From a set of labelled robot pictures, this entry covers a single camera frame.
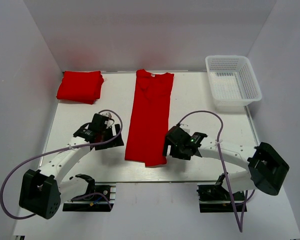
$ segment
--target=white plastic basket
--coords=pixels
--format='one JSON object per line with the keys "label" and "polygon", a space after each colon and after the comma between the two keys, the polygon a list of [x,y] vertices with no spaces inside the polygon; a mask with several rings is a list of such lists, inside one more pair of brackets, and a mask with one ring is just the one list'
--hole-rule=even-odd
{"label": "white plastic basket", "polygon": [[205,64],[216,107],[247,106],[261,100],[254,70],[245,56],[207,56]]}

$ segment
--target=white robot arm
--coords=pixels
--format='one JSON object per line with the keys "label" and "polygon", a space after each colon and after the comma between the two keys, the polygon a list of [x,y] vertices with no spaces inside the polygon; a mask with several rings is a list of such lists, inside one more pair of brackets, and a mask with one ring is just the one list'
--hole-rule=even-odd
{"label": "white robot arm", "polygon": [[[178,123],[165,135],[163,155],[170,153],[173,158],[190,160],[192,156],[220,160],[216,141],[201,132],[190,136]],[[245,190],[259,189],[269,195],[278,195],[284,179],[289,171],[288,164],[268,143],[261,142],[259,146],[250,147],[235,145],[228,142],[220,143],[225,162],[242,167],[242,171],[228,174],[233,193]],[[228,191],[222,175],[215,184]]]}
{"label": "white robot arm", "polygon": [[[20,207],[45,219],[50,219],[65,201],[89,194],[95,186],[95,180],[92,177],[77,174],[65,179],[65,176],[93,148],[101,150],[124,145],[122,136],[119,134],[120,125],[115,124],[116,134],[119,135],[114,140],[98,146],[90,146],[90,144],[106,142],[114,137],[110,120],[112,120],[111,115],[96,113],[92,122],[84,124],[73,134],[67,145],[69,150],[58,153],[36,171],[29,169],[22,179]],[[78,145],[86,146],[76,148],[75,146]]]}

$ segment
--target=white table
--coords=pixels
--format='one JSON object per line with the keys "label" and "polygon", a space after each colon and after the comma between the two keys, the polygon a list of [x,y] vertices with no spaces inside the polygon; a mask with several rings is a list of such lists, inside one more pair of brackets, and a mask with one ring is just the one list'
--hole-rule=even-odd
{"label": "white table", "polygon": [[[58,104],[46,151],[64,147],[74,131],[103,109],[117,112],[123,120],[126,143],[132,112],[135,73],[103,75],[101,99],[93,105],[61,101]],[[207,73],[176,72],[171,93],[169,126],[195,110],[215,111]],[[245,110],[220,113],[224,141],[255,146],[254,132]],[[198,113],[184,121],[191,132],[216,136],[220,123]],[[92,151],[69,174],[88,174],[97,182],[117,183],[111,212],[62,212],[50,220],[35,216],[16,223],[14,235],[26,240],[128,240],[128,239],[271,239],[300,238],[284,188],[273,197],[257,191],[248,203],[244,231],[239,233],[233,213],[200,213],[196,183],[215,181],[223,172],[218,160],[194,157],[190,161],[169,158],[166,165],[146,168],[144,163],[124,160],[125,147]],[[47,156],[43,164],[54,156]],[[227,165],[228,172],[240,168]],[[20,215],[29,214],[21,209]]]}
{"label": "white table", "polygon": [[[90,122],[94,113],[111,109],[123,120],[122,139],[127,143],[132,113],[136,74],[104,74],[101,98],[93,105],[60,101],[57,106],[46,151],[63,148],[73,133],[84,123]],[[187,113],[195,110],[215,111],[206,72],[176,72],[171,92],[169,127]],[[222,114],[224,129],[221,139],[238,145],[256,146],[247,114],[242,107],[239,113]],[[220,128],[219,120],[207,113],[197,113],[186,118],[184,128],[193,132],[206,133],[215,138]],[[45,164],[55,155],[46,156]],[[223,172],[220,161],[211,158],[193,157],[191,161],[168,157],[167,164],[145,167],[142,162],[125,161],[125,146],[92,151],[70,172],[92,176],[97,182],[203,182],[214,181]],[[227,164],[228,172],[239,171],[240,167]]]}

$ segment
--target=red towel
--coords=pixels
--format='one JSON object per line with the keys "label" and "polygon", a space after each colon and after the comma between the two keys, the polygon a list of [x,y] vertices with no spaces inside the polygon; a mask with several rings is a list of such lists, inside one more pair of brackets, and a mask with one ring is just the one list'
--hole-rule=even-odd
{"label": "red towel", "polygon": [[104,79],[100,71],[66,71],[56,98],[85,104],[93,104],[100,98]]}
{"label": "red towel", "polygon": [[166,164],[163,156],[169,127],[171,73],[136,72],[134,101],[125,160],[144,162],[146,167]]}

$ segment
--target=white wall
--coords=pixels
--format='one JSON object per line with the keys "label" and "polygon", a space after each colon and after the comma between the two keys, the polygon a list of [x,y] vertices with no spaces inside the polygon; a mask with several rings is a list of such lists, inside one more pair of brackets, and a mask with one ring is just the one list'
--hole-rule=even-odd
{"label": "white wall", "polygon": [[[22,0],[0,0],[0,187],[18,163],[42,152],[61,71]],[[18,212],[23,170],[7,184],[6,206]],[[15,221],[0,208],[0,240]]]}
{"label": "white wall", "polygon": [[246,56],[276,0],[24,0],[60,68],[202,70]]}
{"label": "white wall", "polygon": [[248,58],[263,94],[252,117],[290,165],[284,188],[300,230],[300,0],[277,1]]}

